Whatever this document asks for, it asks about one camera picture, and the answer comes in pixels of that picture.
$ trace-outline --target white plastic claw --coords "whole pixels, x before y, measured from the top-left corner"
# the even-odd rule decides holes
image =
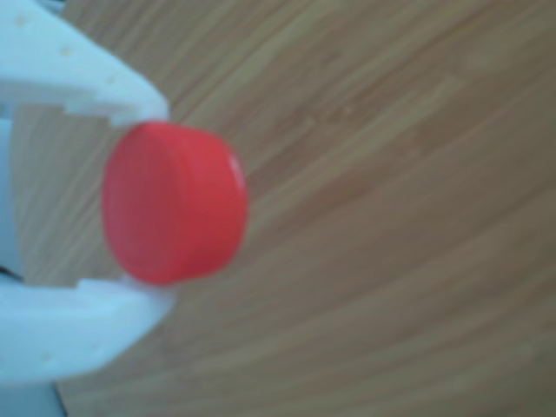
[[[169,114],[147,79],[34,0],[0,0],[0,102],[61,105],[114,125]]]
[[[77,288],[0,283],[0,385],[52,381],[103,367],[171,309],[174,292],[132,280]]]

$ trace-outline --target wooden surface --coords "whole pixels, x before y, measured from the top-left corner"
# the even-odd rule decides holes
[[[234,264],[71,417],[556,415],[556,2],[74,0],[68,19],[225,136]],[[98,219],[120,131],[20,114],[32,283],[117,276]]]

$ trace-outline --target table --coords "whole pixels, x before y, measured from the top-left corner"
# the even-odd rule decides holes
[[[247,239],[71,417],[556,414],[556,3],[69,2],[212,130]],[[121,130],[20,112],[28,282],[117,277],[98,215]]]

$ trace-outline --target bottle cap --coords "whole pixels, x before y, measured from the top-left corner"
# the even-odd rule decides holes
[[[218,136],[166,122],[135,126],[104,174],[103,226],[136,279],[170,284],[223,268],[244,234],[239,164]]]

